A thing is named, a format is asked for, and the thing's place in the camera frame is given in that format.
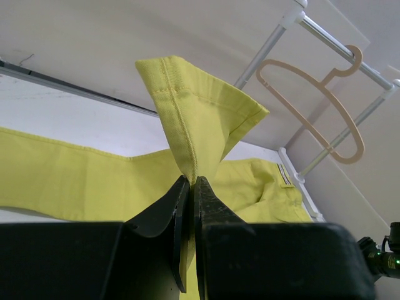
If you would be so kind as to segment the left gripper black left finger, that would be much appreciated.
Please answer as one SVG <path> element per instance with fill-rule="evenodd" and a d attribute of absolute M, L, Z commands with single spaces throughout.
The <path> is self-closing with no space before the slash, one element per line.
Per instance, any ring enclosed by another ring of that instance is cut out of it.
<path fill-rule="evenodd" d="M 189 182 L 126 222 L 1 225 L 2 299 L 178 299 Z"/>

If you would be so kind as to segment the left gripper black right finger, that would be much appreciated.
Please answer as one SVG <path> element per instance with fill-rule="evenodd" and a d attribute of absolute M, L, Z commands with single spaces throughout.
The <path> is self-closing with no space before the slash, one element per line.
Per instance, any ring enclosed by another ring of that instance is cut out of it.
<path fill-rule="evenodd" d="M 201 299 L 374 299 L 374 281 L 344 227 L 325 222 L 247 223 L 194 186 Z"/>

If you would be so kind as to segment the yellow-green trousers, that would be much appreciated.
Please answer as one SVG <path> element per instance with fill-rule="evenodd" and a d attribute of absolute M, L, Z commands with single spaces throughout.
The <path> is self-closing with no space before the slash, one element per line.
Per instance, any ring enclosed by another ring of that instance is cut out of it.
<path fill-rule="evenodd" d="M 251 223 L 305 223 L 301 193 L 285 167 L 226 155 L 267 110 L 181 57 L 140 60 L 169 149 L 123 157 L 1 129 L 1 205 L 67 221 L 127 221 L 180 175 L 205 176 L 217 196 Z"/>

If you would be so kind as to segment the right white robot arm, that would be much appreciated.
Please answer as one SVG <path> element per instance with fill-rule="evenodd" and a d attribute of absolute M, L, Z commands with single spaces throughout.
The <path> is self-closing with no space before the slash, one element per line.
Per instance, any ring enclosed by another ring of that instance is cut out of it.
<path fill-rule="evenodd" d="M 363 237 L 357 243 L 374 281 L 381 277 L 399 279 L 399 222 L 391 223 L 381 247 L 370 237 Z"/>

